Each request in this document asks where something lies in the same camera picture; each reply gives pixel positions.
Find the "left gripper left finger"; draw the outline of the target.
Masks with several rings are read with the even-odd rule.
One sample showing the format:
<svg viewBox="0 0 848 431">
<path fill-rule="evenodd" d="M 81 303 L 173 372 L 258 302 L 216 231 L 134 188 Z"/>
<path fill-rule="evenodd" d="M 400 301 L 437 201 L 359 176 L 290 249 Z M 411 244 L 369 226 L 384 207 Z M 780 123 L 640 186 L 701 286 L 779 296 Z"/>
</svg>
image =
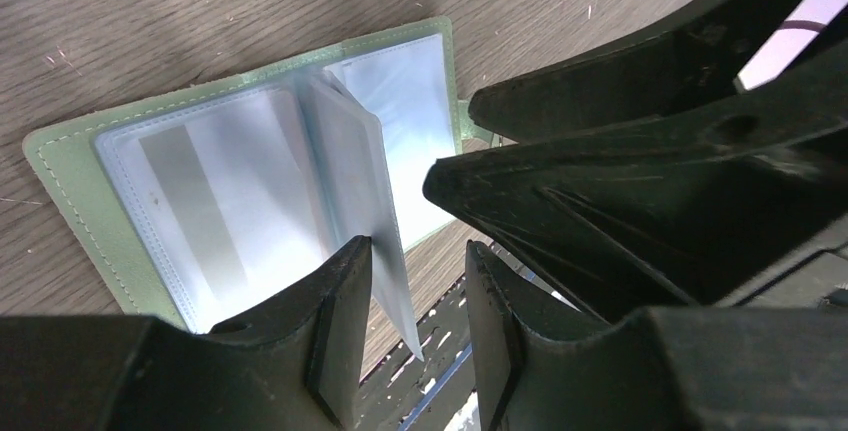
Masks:
<svg viewBox="0 0 848 431">
<path fill-rule="evenodd" d="M 5 430 L 351 430 L 372 285 L 357 236 L 205 335 L 154 316 L 1 321 Z"/>
</svg>

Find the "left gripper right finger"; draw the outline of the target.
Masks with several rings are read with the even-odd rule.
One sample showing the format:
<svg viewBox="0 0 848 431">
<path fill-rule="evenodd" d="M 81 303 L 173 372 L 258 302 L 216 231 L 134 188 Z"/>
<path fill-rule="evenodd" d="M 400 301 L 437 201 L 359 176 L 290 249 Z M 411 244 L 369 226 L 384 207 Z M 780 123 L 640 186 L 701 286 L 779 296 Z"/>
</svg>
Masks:
<svg viewBox="0 0 848 431">
<path fill-rule="evenodd" d="M 466 297 L 485 430 L 843 430 L 847 315 L 647 307 L 614 325 L 480 242 Z"/>
</svg>

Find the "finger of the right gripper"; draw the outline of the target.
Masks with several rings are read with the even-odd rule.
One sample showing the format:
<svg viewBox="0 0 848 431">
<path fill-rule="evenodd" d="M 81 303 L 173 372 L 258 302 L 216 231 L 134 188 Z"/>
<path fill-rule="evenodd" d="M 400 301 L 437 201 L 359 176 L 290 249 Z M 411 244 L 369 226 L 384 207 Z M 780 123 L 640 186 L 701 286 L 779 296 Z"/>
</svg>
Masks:
<svg viewBox="0 0 848 431">
<path fill-rule="evenodd" d="M 565 61 L 474 93 L 472 122 L 517 142 L 668 116 L 733 95 L 733 83 L 802 0 L 693 0 Z"/>
<path fill-rule="evenodd" d="M 751 302 L 847 247 L 847 46 L 747 93 L 438 161 L 425 197 L 607 321 Z"/>
</svg>

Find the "white card in holder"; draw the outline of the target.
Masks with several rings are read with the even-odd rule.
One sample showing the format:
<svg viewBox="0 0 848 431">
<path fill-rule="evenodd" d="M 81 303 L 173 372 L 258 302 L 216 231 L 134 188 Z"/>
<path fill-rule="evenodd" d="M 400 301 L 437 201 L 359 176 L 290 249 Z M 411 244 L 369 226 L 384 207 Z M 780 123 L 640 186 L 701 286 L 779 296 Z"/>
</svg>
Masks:
<svg viewBox="0 0 848 431">
<path fill-rule="evenodd" d="M 98 149 L 192 332 L 261 303 L 334 249 L 288 85 L 139 122 Z"/>
</svg>

